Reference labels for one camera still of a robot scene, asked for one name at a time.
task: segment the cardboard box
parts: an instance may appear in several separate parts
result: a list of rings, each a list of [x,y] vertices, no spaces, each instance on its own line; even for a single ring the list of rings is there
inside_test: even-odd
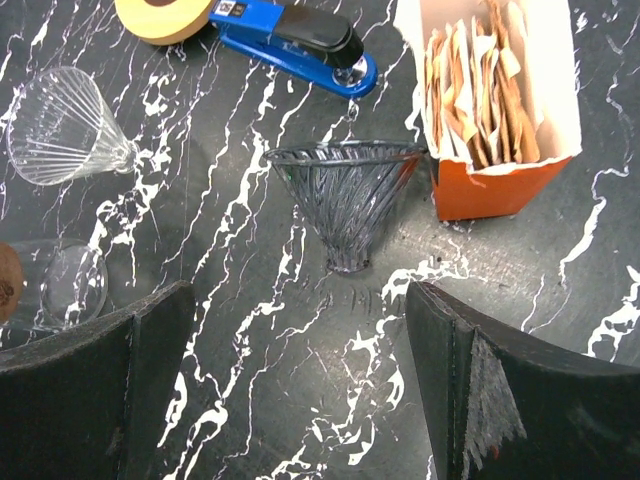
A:
[[[576,94],[573,36],[567,0],[515,0],[528,34],[527,62],[518,58],[531,88],[522,91],[536,103],[543,119],[536,140],[541,160],[532,164],[502,164],[474,171],[461,158],[440,158],[429,145],[432,183],[438,218],[465,220],[518,213],[582,148]],[[479,0],[398,0],[394,27],[413,50],[421,115],[427,122],[425,50],[434,28],[445,29],[473,15],[488,21]]]

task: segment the tabletop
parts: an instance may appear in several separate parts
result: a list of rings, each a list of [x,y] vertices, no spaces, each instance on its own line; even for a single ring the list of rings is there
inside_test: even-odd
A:
[[[379,66],[371,94],[312,87],[220,45],[213,27],[182,45],[144,44],[109,0],[0,1],[2,131],[21,85],[76,66],[142,158],[133,174],[35,187],[3,141],[3,241],[99,248],[105,312],[178,279],[196,290],[152,478],[435,479],[403,320],[412,280],[556,345],[640,365],[637,2],[570,0],[583,153],[524,210],[440,223],[423,168],[370,268],[352,276],[327,272],[262,153],[422,142],[414,60],[392,25],[396,0],[306,3],[355,24]]]

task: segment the black marble surface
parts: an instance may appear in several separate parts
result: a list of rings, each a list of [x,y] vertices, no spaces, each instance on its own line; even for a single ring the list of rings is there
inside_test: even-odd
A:
[[[435,478],[403,299],[410,280],[571,350],[640,365],[640,9],[570,0],[584,152],[519,215],[439,223],[426,169],[371,268],[327,274],[318,238],[265,149],[422,141],[395,0],[312,1],[349,17],[380,69],[357,102],[243,57],[206,28],[156,48],[110,1],[0,2],[0,125],[37,72],[91,73],[129,138],[133,175],[59,187],[19,178],[2,146],[4,241],[77,237],[109,269],[105,311],[177,279],[194,333],[153,478]]]

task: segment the open box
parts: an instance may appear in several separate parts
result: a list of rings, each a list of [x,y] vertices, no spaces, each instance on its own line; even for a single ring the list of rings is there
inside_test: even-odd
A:
[[[527,59],[514,53],[522,65],[529,95],[540,112],[536,140],[540,162],[506,163],[474,171],[465,160],[440,158],[425,134],[433,159],[432,183],[438,218],[465,220],[518,213],[582,148],[580,115],[575,88],[571,18],[567,0],[514,0],[523,13],[528,43]],[[506,5],[508,0],[500,0]],[[394,26],[413,50],[425,130],[425,47],[432,30],[444,30],[473,16],[487,20],[480,0],[398,0]]]

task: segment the blue stapler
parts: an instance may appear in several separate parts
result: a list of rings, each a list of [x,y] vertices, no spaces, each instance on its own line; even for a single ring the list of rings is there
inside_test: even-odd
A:
[[[346,98],[375,87],[378,69],[349,21],[304,5],[218,0],[220,41]]]

